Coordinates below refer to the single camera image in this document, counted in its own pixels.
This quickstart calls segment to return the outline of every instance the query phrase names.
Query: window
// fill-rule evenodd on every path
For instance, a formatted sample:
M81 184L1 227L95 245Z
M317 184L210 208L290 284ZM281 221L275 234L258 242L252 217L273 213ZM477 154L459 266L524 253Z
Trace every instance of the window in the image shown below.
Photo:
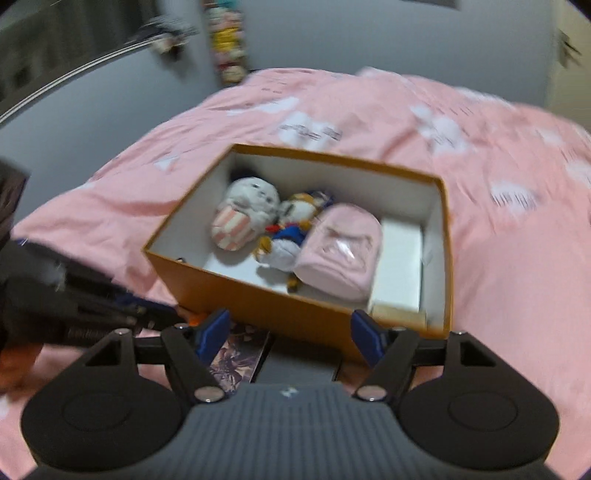
M0 115L67 72L128 44L158 0L0 3Z

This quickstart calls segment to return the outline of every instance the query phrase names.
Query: stuffed toy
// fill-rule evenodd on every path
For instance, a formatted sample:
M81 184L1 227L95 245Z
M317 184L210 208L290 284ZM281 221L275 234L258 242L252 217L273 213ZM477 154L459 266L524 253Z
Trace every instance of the stuffed toy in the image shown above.
M332 205L333 199L324 192L296 193L279 207L279 221L267 227L269 236L259 240L254 257L260 264L289 273L287 291L297 291L300 281L293 274L312 220Z
M218 247L236 251L275 222L279 194L252 170L234 170L230 180L212 223L212 239Z

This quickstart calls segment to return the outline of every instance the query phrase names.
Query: orange box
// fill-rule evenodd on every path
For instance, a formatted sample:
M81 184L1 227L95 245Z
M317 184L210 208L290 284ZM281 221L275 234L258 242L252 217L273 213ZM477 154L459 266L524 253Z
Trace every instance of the orange box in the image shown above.
M384 243L368 301L347 302L307 286L288 294L287 274L257 264L255 244L237 252L214 245L210 224L236 165L253 168L282 198L323 189L337 202L358 205L380 220ZM338 348L356 360L361 356L349 326L355 308L424 312L425 326L417 328L421 334L447 337L453 307L451 251L440 178L355 158L249 145L234 145L221 155L144 247L182 307L194 312L225 307L237 322Z

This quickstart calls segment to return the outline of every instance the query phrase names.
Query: pink bedsheet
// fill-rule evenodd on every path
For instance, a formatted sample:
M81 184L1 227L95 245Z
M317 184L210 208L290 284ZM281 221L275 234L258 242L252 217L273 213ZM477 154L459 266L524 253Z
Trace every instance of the pink bedsheet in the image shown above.
M587 132L537 108L419 77L266 70L156 127L23 220L15 236L172 302L140 249L235 142L442 176L453 216L456 328L474 333L554 400L561 432L549 465L568 479L591 466ZM44 348L23 387L0 398L0 469L10 477L34 466L18 428L24 403L76 355Z

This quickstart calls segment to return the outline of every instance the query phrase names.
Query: pink cloth bag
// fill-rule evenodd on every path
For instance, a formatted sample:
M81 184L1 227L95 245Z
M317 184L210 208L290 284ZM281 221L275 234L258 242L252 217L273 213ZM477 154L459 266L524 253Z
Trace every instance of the pink cloth bag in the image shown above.
M382 248L382 226L346 203L325 210L306 238L294 273L305 284L345 300L369 297Z

